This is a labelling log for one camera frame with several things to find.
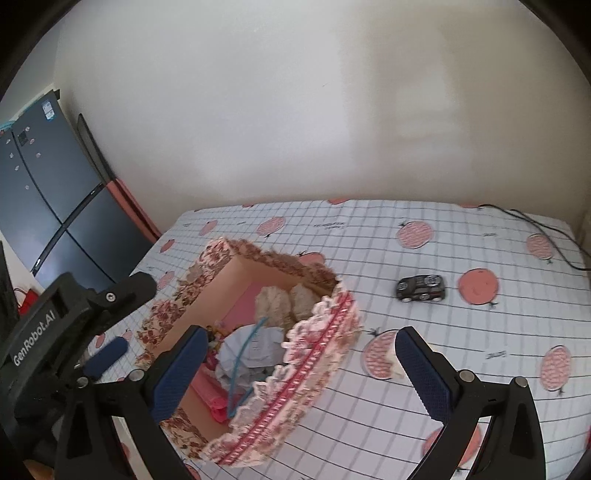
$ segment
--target blue handle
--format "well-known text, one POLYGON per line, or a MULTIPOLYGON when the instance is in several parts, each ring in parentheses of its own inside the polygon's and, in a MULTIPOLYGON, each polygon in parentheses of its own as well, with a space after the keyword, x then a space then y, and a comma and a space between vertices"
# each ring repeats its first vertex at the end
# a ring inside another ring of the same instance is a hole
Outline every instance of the blue handle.
POLYGON ((82 372, 85 376, 98 380, 111 365, 127 353, 128 348, 127 340, 123 337, 115 337, 88 359, 82 367, 82 372))

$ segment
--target black cable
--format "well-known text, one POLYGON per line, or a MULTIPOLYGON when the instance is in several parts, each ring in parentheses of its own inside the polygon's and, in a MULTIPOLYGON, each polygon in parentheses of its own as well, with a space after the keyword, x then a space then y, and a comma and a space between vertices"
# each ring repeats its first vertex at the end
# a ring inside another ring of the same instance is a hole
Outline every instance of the black cable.
POLYGON ((567 264, 568 264, 570 267, 574 268, 575 270, 579 270, 579 271, 581 271, 581 272, 589 272, 589 271, 591 271, 591 268, 578 267, 578 266, 576 266, 576 265, 573 265, 573 264, 572 264, 572 263, 571 263, 571 262, 570 262, 570 261, 569 261, 569 260, 568 260, 568 259, 567 259, 567 258, 564 256, 564 254, 562 253, 562 250, 561 250, 561 249, 558 247, 558 245, 556 245, 556 242, 555 242, 554 240, 552 240, 552 239, 549 237, 549 235, 548 235, 546 232, 544 232, 544 231, 542 230, 542 227, 544 227, 544 228, 548 228, 548 229, 550 229, 550 230, 554 230, 554 231, 556 231, 556 232, 558 232, 558 233, 560 233, 560 234, 564 235, 566 238, 568 238, 570 241, 572 241, 572 243, 574 243, 574 244, 577 246, 577 248, 578 248, 578 249, 579 249, 581 252, 583 252, 583 253, 584 253, 585 255, 587 255, 588 257, 591 257, 591 254, 590 254, 589 252, 587 252, 587 251, 586 251, 586 250, 585 250, 583 247, 581 247, 581 246, 580 246, 580 245, 579 245, 579 244, 578 244, 578 243, 577 243, 577 242, 574 240, 574 238, 572 238, 570 235, 568 235, 567 233, 563 232, 562 230, 558 230, 557 228, 554 228, 554 227, 552 227, 552 226, 549 226, 549 225, 545 225, 545 224, 543 224, 543 223, 540 223, 540 222, 538 222, 538 221, 534 220, 533 218, 530 218, 530 217, 529 217, 529 216, 527 216, 526 214, 524 214, 524 213, 520 212, 519 210, 512 209, 512 211, 513 211, 513 212, 517 212, 517 213, 519 214, 519 215, 516 215, 516 214, 514 214, 514 213, 511 213, 511 212, 509 212, 509 211, 507 211, 507 210, 505 210, 505 209, 503 209, 503 208, 501 208, 501 207, 499 207, 499 206, 497 206, 497 205, 493 205, 493 204, 491 204, 491 203, 483 203, 482 205, 479 205, 479 206, 478 206, 478 208, 480 208, 480 207, 491 207, 491 208, 495 208, 495 209, 497 209, 497 210, 500 210, 501 212, 504 212, 504 213, 506 213, 507 215, 510 215, 510 216, 514 217, 514 218, 517 218, 517 219, 519 219, 519 220, 524 220, 524 221, 526 221, 526 222, 530 223, 531 225, 533 225, 534 227, 536 227, 536 228, 537 228, 537 229, 540 231, 540 233, 541 233, 541 234, 542 234, 542 235, 543 235, 543 236, 546 238, 546 240, 548 240, 548 242, 550 242, 550 243, 552 244, 552 246, 553 246, 553 247, 556 249, 556 251, 557 251, 557 252, 560 254, 560 256, 562 257, 562 259, 563 259, 563 260, 564 260, 564 261, 565 261, 565 262, 566 262, 566 263, 567 263, 567 264))
POLYGON ((519 213, 519 214, 520 214, 520 215, 522 215, 524 218, 526 218, 526 219, 528 219, 528 220, 530 220, 530 221, 532 221, 532 222, 534 222, 534 223, 537 223, 538 225, 540 225, 540 226, 543 226, 544 228, 548 228, 548 229, 550 229, 550 230, 554 230, 555 232, 561 233, 561 234, 562 234, 562 235, 564 235, 566 238, 568 238, 568 239, 569 239, 569 240, 570 240, 572 243, 574 243, 574 244, 575 244, 575 245, 576 245, 576 246, 579 248, 579 250, 581 250, 581 252, 582 252, 582 253, 584 253, 585 255, 587 255, 588 257, 590 257, 590 258, 591 258, 591 254, 590 254, 589 252, 587 252, 587 251, 586 251, 586 250, 585 250, 583 247, 581 247, 581 244, 580 244, 579 242, 577 242, 577 241, 576 241, 574 238, 572 238, 572 237, 571 237, 569 234, 567 234, 566 232, 563 232, 562 230, 558 230, 557 228, 554 228, 553 226, 546 225, 546 224, 544 224, 544 223, 540 223, 538 220, 534 220, 532 217, 530 217, 530 216, 528 216, 528 215, 524 214, 523 212, 521 212, 520 210, 517 210, 517 209, 515 209, 515 208, 512 208, 512 209, 511 209, 511 211, 512 211, 512 212, 517 212, 517 213, 519 213))

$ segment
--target white wall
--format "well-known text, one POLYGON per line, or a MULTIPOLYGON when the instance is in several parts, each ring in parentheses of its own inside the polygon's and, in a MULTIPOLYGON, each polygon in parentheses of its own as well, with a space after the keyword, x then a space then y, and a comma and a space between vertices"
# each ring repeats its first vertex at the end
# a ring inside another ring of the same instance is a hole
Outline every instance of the white wall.
POLYGON ((0 124, 15 119, 32 101, 51 89, 61 23, 37 43, 0 100, 0 124))
POLYGON ((576 223, 589 84, 518 0, 83 0, 56 86, 161 228, 334 196, 576 223))

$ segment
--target red bag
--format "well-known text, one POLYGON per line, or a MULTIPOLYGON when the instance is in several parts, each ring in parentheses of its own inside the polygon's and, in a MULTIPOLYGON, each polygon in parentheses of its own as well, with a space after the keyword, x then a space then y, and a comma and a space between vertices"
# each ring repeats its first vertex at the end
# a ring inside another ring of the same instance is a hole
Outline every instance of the red bag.
POLYGON ((39 294, 35 290, 24 291, 21 288, 15 288, 14 290, 21 292, 25 296, 25 299, 18 306, 18 314, 22 317, 39 298, 39 294))

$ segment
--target screw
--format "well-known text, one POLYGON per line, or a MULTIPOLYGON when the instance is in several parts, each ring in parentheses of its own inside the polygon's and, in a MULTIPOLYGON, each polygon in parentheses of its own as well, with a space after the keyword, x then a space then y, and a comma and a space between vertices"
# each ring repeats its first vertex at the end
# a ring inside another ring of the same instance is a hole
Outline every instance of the screw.
POLYGON ((86 377, 80 377, 78 380, 76 380, 76 386, 78 388, 84 388, 87 385, 88 385, 88 379, 86 377))
POLYGON ((515 383, 520 387, 527 387, 527 378, 525 377, 515 377, 515 383))
POLYGON ((132 370, 127 378, 129 378, 132 382, 139 382, 144 377, 145 373, 141 368, 136 368, 132 370))
POLYGON ((474 382, 474 379, 476 378, 475 375, 470 372, 469 370, 462 370, 460 372, 460 378, 464 381, 464 382, 474 382))

